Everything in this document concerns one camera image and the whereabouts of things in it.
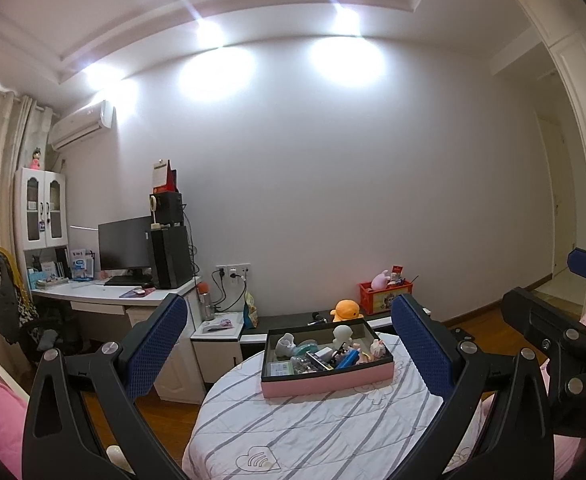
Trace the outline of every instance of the wall socket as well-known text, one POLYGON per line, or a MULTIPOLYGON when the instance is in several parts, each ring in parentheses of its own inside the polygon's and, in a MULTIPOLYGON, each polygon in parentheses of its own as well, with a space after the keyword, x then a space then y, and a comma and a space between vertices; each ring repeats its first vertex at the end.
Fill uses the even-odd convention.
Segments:
POLYGON ((224 269, 224 277, 227 280, 235 285, 236 283, 241 283, 242 280, 239 278, 231 278, 231 269, 235 269, 236 274, 241 274, 242 276, 246 276, 248 279, 251 273, 251 264, 229 264, 229 265, 216 265, 215 270, 217 269, 224 269))

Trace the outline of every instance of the pink plush toy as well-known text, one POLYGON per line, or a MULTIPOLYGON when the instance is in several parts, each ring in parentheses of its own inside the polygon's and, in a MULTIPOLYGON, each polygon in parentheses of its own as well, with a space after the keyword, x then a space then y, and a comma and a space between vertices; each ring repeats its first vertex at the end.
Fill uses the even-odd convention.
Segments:
POLYGON ((371 288, 373 290, 384 290, 387 288, 388 282, 391 281, 391 277, 387 276, 388 269, 384 272, 379 273, 375 278, 371 280, 371 288))

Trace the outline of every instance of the orange plush toy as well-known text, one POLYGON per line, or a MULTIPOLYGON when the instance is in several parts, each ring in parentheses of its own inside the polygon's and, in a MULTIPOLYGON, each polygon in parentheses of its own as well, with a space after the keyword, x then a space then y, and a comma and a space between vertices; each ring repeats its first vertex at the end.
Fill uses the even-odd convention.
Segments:
POLYGON ((358 319, 364 317, 359 313, 359 305, 353 300, 342 300, 335 306, 335 310, 331 311, 333 322, 348 321, 349 319, 358 319))

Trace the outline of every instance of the white figurine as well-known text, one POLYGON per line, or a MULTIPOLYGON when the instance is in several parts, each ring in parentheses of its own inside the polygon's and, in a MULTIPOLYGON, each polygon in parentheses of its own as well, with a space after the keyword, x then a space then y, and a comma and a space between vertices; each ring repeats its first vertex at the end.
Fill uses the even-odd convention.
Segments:
POLYGON ((387 347, 380 339, 375 339, 371 344, 371 355, 374 359, 382 359, 387 354, 387 347))
POLYGON ((295 351, 295 342, 293 335, 286 333, 275 345, 275 355, 277 357, 291 357, 295 351))
POLYGON ((351 336, 353 335, 353 330, 348 325, 338 325, 333 330, 333 335, 335 339, 333 340, 333 346, 335 349, 339 349, 343 343, 346 343, 346 346, 349 346, 353 341, 351 336))

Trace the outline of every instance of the baseboard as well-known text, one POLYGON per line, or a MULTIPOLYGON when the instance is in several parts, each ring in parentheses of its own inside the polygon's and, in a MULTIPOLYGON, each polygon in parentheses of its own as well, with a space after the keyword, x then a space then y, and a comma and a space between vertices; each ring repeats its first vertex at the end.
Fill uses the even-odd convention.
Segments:
MULTIPOLYGON (((528 290, 529 292, 531 292, 531 290, 535 290, 539 286, 542 286, 545 283, 550 282, 552 278, 553 278, 553 274, 548 274, 544 278, 541 278, 540 280, 537 280, 537 282, 531 283, 531 285, 525 286, 524 288, 526 290, 528 290)), ((443 321, 442 324, 444 326, 450 328, 451 326, 460 324, 460 323, 467 321, 473 317, 480 316, 481 314, 484 314, 485 312, 489 312, 490 310, 493 310, 495 308, 500 308, 501 304, 502 304, 502 300, 500 299, 500 300, 494 301, 493 303, 489 303, 488 305, 484 305, 484 306, 481 306, 480 308, 472 310, 471 312, 467 312, 466 314, 462 314, 461 316, 452 317, 451 319, 443 321)))

